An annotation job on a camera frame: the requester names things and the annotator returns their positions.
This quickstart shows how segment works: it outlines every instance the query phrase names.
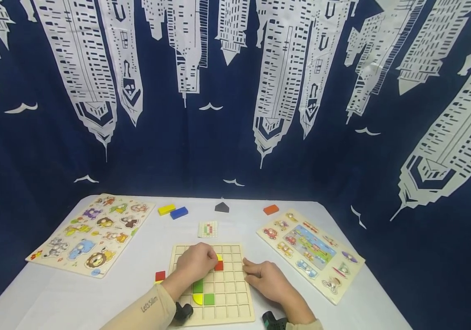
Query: beige sleeve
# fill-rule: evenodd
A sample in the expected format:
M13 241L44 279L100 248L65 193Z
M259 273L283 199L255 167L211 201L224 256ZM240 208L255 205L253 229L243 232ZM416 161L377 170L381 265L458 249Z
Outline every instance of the beige sleeve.
M315 320L311 324L292 324L287 323L287 330L323 330L320 320Z
M177 307L162 285L155 285L101 330L166 330Z

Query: dark blue backdrop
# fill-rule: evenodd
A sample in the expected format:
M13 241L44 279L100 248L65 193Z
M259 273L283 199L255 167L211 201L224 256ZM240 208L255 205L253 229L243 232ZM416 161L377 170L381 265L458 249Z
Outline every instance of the dark blue backdrop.
M433 3L427 2L417 27ZM439 77L399 96L394 65L380 94L371 97L370 111L346 126L344 109L356 80L356 62L342 62L347 36L381 11L375 1L361 1L344 27L312 132L303 139L295 112L288 134L260 170L252 131L262 58L254 46L254 1L249 46L229 66L210 34L201 93L188 94L187 109L177 93L175 51L166 30L161 41L151 38L136 1L135 27L145 31L137 34L144 112L134 127L118 106L123 116L107 162L101 143L73 111L41 25L27 21L18 1L2 4L16 24L10 25L10 50L0 47L0 294L24 258L87 194L313 200L367 259L413 329L471 329L471 178L450 197L404 209L388 221L400 206L400 167L467 79L457 71L471 53L471 14ZM211 31L217 30L217 6L210 2ZM4 113L34 101L38 110ZM224 108L197 110L208 102ZM354 132L366 125L382 134ZM100 183L73 183L86 174ZM223 181L233 178L245 186Z

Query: green square block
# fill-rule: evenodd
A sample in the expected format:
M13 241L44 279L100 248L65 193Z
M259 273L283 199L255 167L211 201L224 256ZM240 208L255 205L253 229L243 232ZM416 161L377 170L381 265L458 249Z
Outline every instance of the green square block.
M204 306L215 305L215 294L204 295Z
M194 294L201 294L204 292L204 281L198 280L193 283L193 293Z

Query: white table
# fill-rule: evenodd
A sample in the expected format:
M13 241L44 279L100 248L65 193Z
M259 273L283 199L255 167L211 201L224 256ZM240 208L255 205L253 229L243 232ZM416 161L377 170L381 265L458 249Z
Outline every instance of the white table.
M172 220L154 210L124 254L103 279L90 278L27 264L0 296L0 330L98 330L115 314L144 295L153 285L155 272L168 270L172 246L177 243L240 242L249 260L275 262L288 280L307 300L326 330L405 330L408 322L382 289L367 265L357 275L342 301L333 306L302 278L283 258L256 235L256 230L274 215L263 208L276 204L280 212L294 208L343 244L351 245L327 210L316 202L247 201L224 199L229 213L215 212L220 199L133 197L156 203L156 207L186 206L189 214ZM65 222L90 204L94 196L83 198ZM218 221L218 238L197 238L198 222ZM244 329L264 329L261 316L272 310L277 319L284 314L252 289L256 320ZM241 329L241 324L215 326L215 329Z

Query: red block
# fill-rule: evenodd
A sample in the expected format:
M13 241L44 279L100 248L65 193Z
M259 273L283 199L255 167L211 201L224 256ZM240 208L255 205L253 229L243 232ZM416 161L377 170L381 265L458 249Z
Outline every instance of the red block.
M166 271L157 271L155 274L155 282L163 281L166 279Z
M266 215L271 215L272 213L275 213L277 211L279 211L279 208L275 204L267 206L266 208L263 209L263 212L265 212Z
M224 265L222 264L222 261L219 261L217 265L215 265L215 271L222 271L224 270Z

